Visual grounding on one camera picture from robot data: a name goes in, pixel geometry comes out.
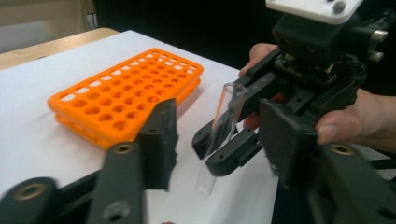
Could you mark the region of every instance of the wooden surface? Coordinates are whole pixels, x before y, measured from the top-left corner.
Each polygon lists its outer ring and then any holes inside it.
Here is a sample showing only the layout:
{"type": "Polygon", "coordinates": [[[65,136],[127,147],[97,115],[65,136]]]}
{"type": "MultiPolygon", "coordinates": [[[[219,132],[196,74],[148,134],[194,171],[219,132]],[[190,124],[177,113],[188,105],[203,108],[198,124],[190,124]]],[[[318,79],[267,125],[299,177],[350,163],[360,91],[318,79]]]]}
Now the wooden surface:
{"type": "Polygon", "coordinates": [[[119,32],[112,29],[99,28],[78,35],[71,35],[47,43],[34,45],[32,47],[2,53],[0,54],[0,70],[89,44],[118,33],[119,32]]]}

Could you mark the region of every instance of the clear glass test tube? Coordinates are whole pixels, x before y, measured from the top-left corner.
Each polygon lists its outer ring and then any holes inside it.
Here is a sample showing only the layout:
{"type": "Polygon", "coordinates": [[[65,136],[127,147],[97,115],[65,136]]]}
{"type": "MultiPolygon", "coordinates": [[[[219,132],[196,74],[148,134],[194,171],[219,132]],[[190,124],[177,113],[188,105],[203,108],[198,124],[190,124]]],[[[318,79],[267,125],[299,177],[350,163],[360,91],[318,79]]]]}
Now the clear glass test tube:
{"type": "Polygon", "coordinates": [[[209,196],[216,182],[216,177],[210,173],[205,162],[233,137],[247,93],[248,89],[238,83],[227,83],[223,87],[206,146],[206,154],[195,185],[195,190],[201,195],[209,196]]]}

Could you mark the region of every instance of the white tabletop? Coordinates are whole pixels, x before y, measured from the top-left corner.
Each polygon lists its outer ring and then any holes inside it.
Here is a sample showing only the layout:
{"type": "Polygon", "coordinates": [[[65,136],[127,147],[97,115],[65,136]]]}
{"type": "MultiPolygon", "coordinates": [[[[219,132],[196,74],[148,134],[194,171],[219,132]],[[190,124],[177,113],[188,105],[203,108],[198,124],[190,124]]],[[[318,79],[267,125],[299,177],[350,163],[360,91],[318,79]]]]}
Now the white tabletop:
{"type": "Polygon", "coordinates": [[[0,71],[0,194],[32,177],[53,177],[62,187],[100,169],[105,152],[57,123],[47,100],[151,48],[199,63],[204,73],[177,109],[177,165],[169,192],[147,191],[149,223],[271,223],[277,178],[263,151],[218,178],[209,197],[194,190],[201,161],[191,139],[214,118],[222,86],[238,71],[132,31],[0,71]]]}

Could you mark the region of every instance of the orange plastic rack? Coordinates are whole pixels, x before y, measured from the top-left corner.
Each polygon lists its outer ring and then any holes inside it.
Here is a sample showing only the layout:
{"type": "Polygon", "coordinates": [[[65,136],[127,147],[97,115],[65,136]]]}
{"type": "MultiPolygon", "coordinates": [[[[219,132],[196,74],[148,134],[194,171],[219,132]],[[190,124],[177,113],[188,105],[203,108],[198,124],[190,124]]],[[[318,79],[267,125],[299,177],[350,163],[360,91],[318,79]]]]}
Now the orange plastic rack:
{"type": "Polygon", "coordinates": [[[161,49],[149,49],[48,99],[55,118],[108,149],[133,141],[154,106],[180,104],[200,83],[204,68],[161,49]]]}

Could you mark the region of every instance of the transparent tube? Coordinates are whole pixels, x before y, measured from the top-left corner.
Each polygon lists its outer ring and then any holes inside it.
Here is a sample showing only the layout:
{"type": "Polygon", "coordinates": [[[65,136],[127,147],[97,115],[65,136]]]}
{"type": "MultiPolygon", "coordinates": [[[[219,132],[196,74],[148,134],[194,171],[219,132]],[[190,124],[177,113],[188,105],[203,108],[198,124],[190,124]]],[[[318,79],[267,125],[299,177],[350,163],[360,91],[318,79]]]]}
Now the transparent tube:
{"type": "Polygon", "coordinates": [[[209,196],[216,182],[216,177],[210,173],[205,162],[210,155],[227,144],[233,137],[247,93],[248,89],[237,83],[227,83],[223,87],[206,146],[206,154],[195,185],[195,190],[201,195],[209,196]]]}

